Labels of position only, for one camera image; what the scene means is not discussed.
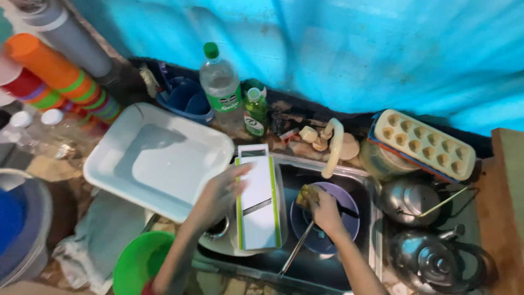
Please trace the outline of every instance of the green dish soap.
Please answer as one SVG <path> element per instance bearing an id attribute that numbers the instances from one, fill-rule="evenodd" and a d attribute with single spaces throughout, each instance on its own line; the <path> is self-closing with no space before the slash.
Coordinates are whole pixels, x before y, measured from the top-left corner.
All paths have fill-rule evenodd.
<path id="1" fill-rule="evenodd" d="M 266 134 L 267 102 L 258 88 L 251 88 L 247 91 L 247 99 L 244 101 L 244 126 L 246 132 L 254 137 L 262 137 Z"/>

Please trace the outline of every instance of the green plastic cup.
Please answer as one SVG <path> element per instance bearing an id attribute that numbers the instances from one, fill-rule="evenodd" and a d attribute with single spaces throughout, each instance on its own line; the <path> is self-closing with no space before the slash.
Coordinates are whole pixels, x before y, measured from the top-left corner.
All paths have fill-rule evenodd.
<path id="1" fill-rule="evenodd" d="M 150 231 L 127 245 L 113 271 L 115 295 L 140 295 L 144 285 L 158 274 L 173 241 L 174 234 Z"/>

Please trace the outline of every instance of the stacked plastic cups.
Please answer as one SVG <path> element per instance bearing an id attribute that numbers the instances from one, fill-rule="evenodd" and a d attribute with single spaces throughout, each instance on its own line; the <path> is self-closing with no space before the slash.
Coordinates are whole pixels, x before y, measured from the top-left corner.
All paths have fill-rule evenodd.
<path id="1" fill-rule="evenodd" d="M 84 71 L 31 34 L 9 38 L 6 53 L 50 87 L 106 123 L 113 123 L 121 106 Z"/>
<path id="2" fill-rule="evenodd" d="M 0 88 L 19 101 L 42 110 L 73 111 L 74 104 L 35 74 L 0 53 Z"/>

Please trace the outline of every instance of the kitchen sink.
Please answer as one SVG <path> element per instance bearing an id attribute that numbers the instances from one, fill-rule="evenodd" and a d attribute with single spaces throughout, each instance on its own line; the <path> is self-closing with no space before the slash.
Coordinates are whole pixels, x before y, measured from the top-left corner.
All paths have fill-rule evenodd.
<path id="1" fill-rule="evenodd" d="M 256 254 L 249 257 L 235 257 L 211 251 L 198 246 L 196 267 L 215 269 L 221 272 L 231 272 L 236 275 L 266 280 L 281 286 L 289 286 L 302 293 L 344 294 L 351 291 L 338 255 L 322 255 L 302 246 L 286 274 L 281 278 L 278 272 L 288 259 L 298 242 L 291 227 L 289 210 L 291 203 L 304 184 L 314 182 L 332 182 L 346 190 L 357 204 L 361 224 L 355 243 L 364 257 L 368 258 L 370 266 L 380 272 L 381 240 L 375 223 L 380 222 L 380 212 L 374 204 L 377 197 L 377 185 L 367 172 L 337 166 L 334 175 L 326 180 L 320 171 L 325 163 L 306 160 L 293 156 L 272 154 L 275 163 L 282 171 L 284 195 L 288 216 L 288 238 L 284 246 L 271 252 Z"/>

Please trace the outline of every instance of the ice cube tray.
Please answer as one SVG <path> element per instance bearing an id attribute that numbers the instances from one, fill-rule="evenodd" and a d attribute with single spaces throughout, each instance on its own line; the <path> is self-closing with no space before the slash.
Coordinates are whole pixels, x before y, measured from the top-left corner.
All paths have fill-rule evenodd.
<path id="1" fill-rule="evenodd" d="M 395 110 L 380 115 L 375 136 L 459 181 L 468 179 L 475 166 L 475 150 L 469 144 Z"/>

